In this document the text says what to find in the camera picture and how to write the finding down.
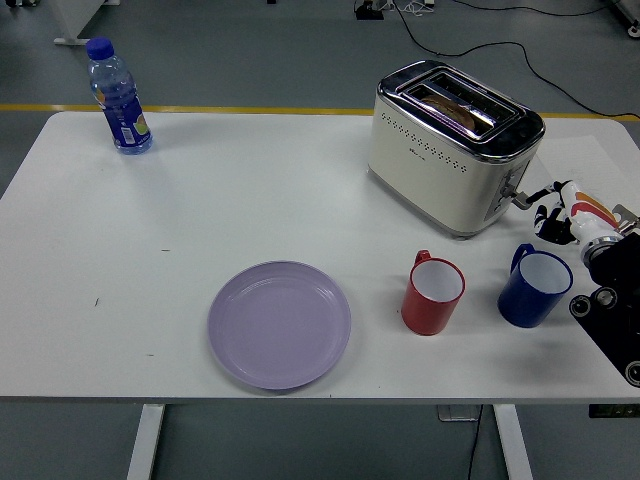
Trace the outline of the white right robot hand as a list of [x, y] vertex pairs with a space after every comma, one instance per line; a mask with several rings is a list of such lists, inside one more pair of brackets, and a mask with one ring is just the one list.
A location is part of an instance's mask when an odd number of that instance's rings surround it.
[[555, 181], [527, 201], [534, 204], [550, 194], [558, 195], [553, 208], [548, 210], [539, 204], [534, 216], [534, 231], [539, 238], [557, 245], [583, 246], [602, 238], [614, 242], [622, 238], [614, 214], [575, 181]]

